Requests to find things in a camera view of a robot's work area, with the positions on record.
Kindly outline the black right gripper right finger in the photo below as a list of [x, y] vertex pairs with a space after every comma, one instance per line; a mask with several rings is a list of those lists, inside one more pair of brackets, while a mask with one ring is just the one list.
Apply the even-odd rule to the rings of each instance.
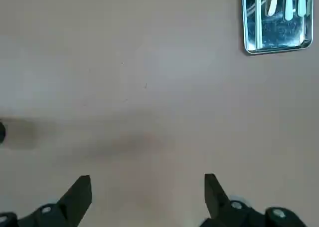
[[204, 197], [210, 218], [202, 227], [305, 227], [293, 211], [270, 207], [262, 214], [239, 200], [231, 200], [214, 174], [204, 176]]

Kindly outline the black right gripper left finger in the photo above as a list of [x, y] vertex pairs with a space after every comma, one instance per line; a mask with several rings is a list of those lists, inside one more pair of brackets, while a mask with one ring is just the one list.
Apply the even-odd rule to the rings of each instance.
[[89, 175], [80, 176], [55, 203], [40, 206], [31, 214], [18, 218], [14, 212], [0, 214], [2, 227], [77, 227], [92, 203]]

